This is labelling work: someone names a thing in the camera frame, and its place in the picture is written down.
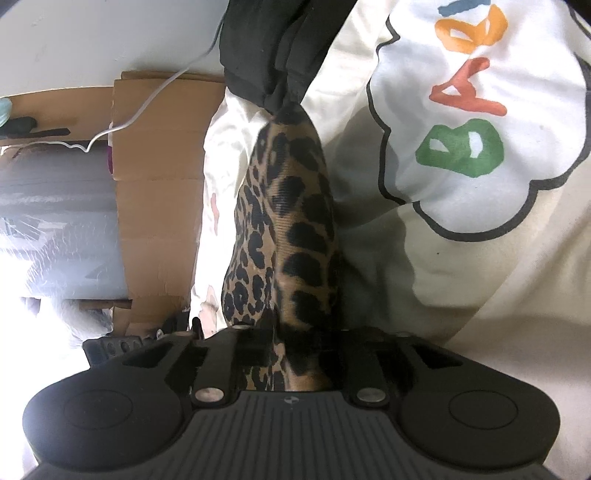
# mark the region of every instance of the ribbed rubber surface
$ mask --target ribbed rubber surface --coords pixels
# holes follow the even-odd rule
[[[28,480],[556,480],[540,465],[456,472],[406,445],[386,415],[341,393],[243,392],[232,406],[197,413],[182,437],[142,465],[108,473],[43,464]]]

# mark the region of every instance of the leopard print leg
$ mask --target leopard print leg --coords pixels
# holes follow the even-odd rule
[[[340,326],[338,252],[326,162],[300,105],[283,108],[259,133],[235,223],[222,290],[226,323],[275,329],[273,362],[247,372],[247,388],[327,388],[313,332]]]

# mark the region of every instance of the cloud-shaped graphic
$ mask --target cloud-shaped graphic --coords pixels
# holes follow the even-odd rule
[[[445,238],[505,235],[538,191],[563,185],[589,155],[591,67],[548,34],[565,28],[566,7],[541,2],[539,14],[528,10],[515,24],[508,15],[503,38],[471,56],[439,42],[431,1],[401,2],[396,30],[386,23],[392,39],[378,46],[367,85],[384,130],[378,185]],[[508,0],[494,3],[454,18],[477,24],[492,7],[514,12]]]

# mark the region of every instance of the white cable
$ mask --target white cable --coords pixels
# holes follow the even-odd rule
[[[203,52],[201,55],[199,55],[198,57],[196,57],[195,59],[191,60],[191,62],[182,70],[179,70],[177,73],[175,73],[173,76],[171,76],[168,80],[165,80],[162,85],[160,85],[158,88],[156,88],[155,91],[152,92],[152,94],[146,99],[146,101],[142,104],[141,107],[139,107],[138,111],[135,113],[135,115],[133,117],[131,117],[129,120],[127,120],[124,124],[121,125],[117,125],[116,127],[111,127],[108,128],[107,130],[103,130],[102,132],[96,134],[92,140],[90,140],[90,143],[88,144],[87,147],[84,147],[82,145],[78,145],[78,144],[69,144],[66,142],[62,142],[59,140],[54,140],[54,141],[44,141],[44,140],[39,140],[36,142],[30,142],[30,143],[26,143],[26,144],[22,144],[22,145],[10,145],[10,148],[13,147],[28,147],[29,145],[38,145],[38,144],[44,144],[44,145],[63,145],[64,147],[67,148],[79,148],[80,150],[82,150],[84,153],[88,153],[90,151],[90,149],[92,148],[92,145],[100,138],[100,137],[104,137],[105,135],[111,134],[113,132],[118,132],[119,130],[123,130],[124,128],[129,127],[131,124],[133,124],[138,118],[139,116],[144,113],[144,110],[146,110],[146,108],[148,108],[148,105],[150,103],[152,103],[152,100],[154,100],[156,98],[156,96],[162,92],[162,90],[164,90],[168,85],[170,85],[171,83],[173,83],[177,78],[179,78],[183,73],[185,73],[189,68],[191,68],[191,65],[193,65],[195,62],[207,57],[213,50],[213,48],[216,46],[217,43],[217,38],[220,34],[220,30],[222,29],[222,25],[223,25],[223,19],[225,17],[225,14],[222,16],[222,19],[220,20],[220,23],[218,23],[217,25],[217,29],[216,29],[216,34],[213,37],[213,41],[212,44],[209,46],[209,48]]]

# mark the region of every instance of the round black pad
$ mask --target round black pad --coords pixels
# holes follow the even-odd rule
[[[514,378],[438,371],[403,399],[398,424],[423,452],[470,470],[495,471],[544,459],[558,434],[554,403]]]
[[[481,430],[500,429],[517,417],[517,406],[497,392],[474,390],[460,393],[449,402],[449,413],[467,427]]]
[[[92,368],[41,390],[22,425],[40,460],[76,471],[133,465],[164,449],[181,404],[152,369]]]

